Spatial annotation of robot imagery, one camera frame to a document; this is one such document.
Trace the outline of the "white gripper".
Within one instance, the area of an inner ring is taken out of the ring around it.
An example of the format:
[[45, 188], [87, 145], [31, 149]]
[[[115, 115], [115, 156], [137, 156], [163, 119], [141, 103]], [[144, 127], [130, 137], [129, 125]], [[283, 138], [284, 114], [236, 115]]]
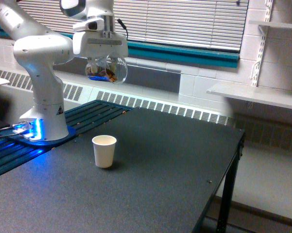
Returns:
[[100, 59], [103, 58], [105, 68], [113, 67], [113, 58], [128, 57], [126, 36], [115, 32], [114, 19], [88, 19], [73, 25], [73, 53], [80, 58], [91, 60], [91, 73], [100, 71]]

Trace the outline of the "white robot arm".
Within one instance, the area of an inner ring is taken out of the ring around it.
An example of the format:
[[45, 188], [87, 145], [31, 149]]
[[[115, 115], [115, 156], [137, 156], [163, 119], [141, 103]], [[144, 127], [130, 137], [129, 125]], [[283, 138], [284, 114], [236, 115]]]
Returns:
[[78, 20], [68, 38], [42, 25], [16, 0], [0, 0], [0, 26], [14, 40], [14, 57], [28, 72], [34, 104], [14, 129], [29, 141], [55, 141], [69, 134], [63, 83], [54, 66], [75, 57], [87, 59], [86, 75], [94, 81], [123, 83], [127, 77], [127, 37], [115, 31], [111, 0], [62, 0], [64, 15]]

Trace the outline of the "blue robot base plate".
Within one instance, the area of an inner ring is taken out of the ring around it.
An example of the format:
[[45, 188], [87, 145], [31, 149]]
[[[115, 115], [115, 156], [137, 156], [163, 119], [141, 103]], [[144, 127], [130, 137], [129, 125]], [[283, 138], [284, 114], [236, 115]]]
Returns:
[[68, 136], [53, 141], [30, 141], [21, 135], [8, 136], [8, 138], [27, 146], [50, 148], [60, 146], [76, 137], [76, 130], [73, 127], [68, 126], [68, 132]]

